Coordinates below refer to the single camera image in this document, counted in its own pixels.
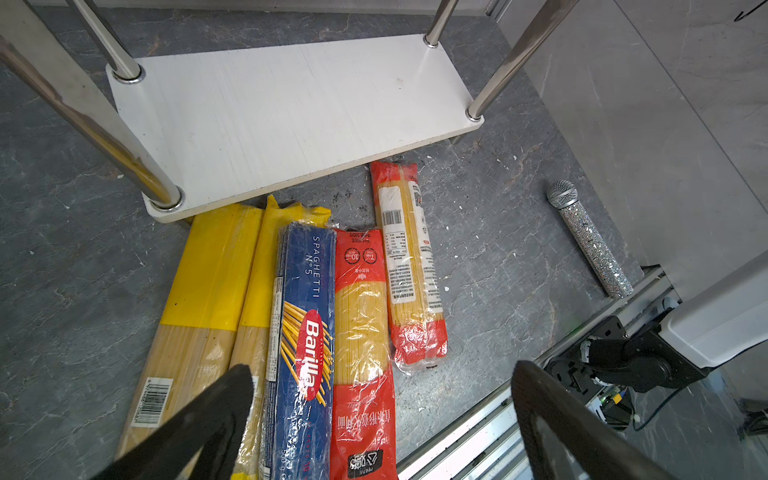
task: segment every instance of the white shelf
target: white shelf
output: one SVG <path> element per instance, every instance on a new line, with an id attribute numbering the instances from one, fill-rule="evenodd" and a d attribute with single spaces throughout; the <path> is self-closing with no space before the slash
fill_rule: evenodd
<path id="1" fill-rule="evenodd" d="M 476 130 L 442 46 L 422 35 L 138 59 L 120 116 L 186 194 L 171 222 Z"/>

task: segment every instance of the chrome leg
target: chrome leg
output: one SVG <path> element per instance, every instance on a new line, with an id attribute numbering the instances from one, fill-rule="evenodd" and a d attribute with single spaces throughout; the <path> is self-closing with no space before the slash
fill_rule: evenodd
<path id="1" fill-rule="evenodd" d="M 428 47 L 437 47 L 438 42 L 440 42 L 440 35 L 445 30 L 445 26 L 448 24 L 448 20 L 451 18 L 457 3 L 458 0 L 442 0 L 440 2 L 437 13 L 435 13 L 435 20 L 432 21 L 432 26 L 429 27 L 427 35 L 424 35 L 424 43 Z"/>
<path id="2" fill-rule="evenodd" d="M 162 210 L 181 191 L 134 136 L 96 84 L 23 0 L 3 0 L 0 58 L 77 128 Z"/>
<path id="3" fill-rule="evenodd" d="M 531 24 L 525 29 L 518 42 L 512 47 L 509 56 L 502 62 L 496 73 L 483 87 L 477 98 L 469 105 L 467 116 L 479 120 L 483 112 L 504 90 L 520 67 L 544 43 L 549 34 L 576 5 L 578 0 L 547 0 L 538 11 Z"/>
<path id="4" fill-rule="evenodd" d="M 67 3 L 78 13 L 88 34 L 107 57 L 114 76 L 128 82 L 141 80 L 141 67 L 120 43 L 112 27 L 98 14 L 96 5 L 91 0 L 67 0 Z"/>

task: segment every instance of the microphone grille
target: microphone grille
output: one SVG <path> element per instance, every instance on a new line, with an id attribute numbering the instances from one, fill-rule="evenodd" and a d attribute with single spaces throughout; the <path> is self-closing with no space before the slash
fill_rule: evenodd
<path id="1" fill-rule="evenodd" d="M 547 200 L 553 207 L 561 210 L 568 205 L 576 203 L 578 192 L 576 187 L 568 180 L 559 180 L 549 186 Z"/>

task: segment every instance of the glittery handle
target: glittery handle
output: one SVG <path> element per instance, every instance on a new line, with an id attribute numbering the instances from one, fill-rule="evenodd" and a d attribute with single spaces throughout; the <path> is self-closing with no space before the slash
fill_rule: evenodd
<path id="1" fill-rule="evenodd" d="M 560 210 L 560 215 L 574 234 L 578 246 L 589 260 L 608 296 L 615 299 L 630 296 L 634 292 L 632 284 L 627 280 L 581 202 Z"/>

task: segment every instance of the microphone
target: microphone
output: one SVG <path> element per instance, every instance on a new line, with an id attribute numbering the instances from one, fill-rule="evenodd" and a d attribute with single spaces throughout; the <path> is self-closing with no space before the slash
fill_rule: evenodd
<path id="1" fill-rule="evenodd" d="M 576 187 L 567 180 L 554 182 L 547 190 L 547 200 L 560 211 L 560 216 L 565 220 L 608 296 L 613 299 L 630 296 L 634 292 L 632 284 L 627 280 L 584 206 L 578 201 Z"/>

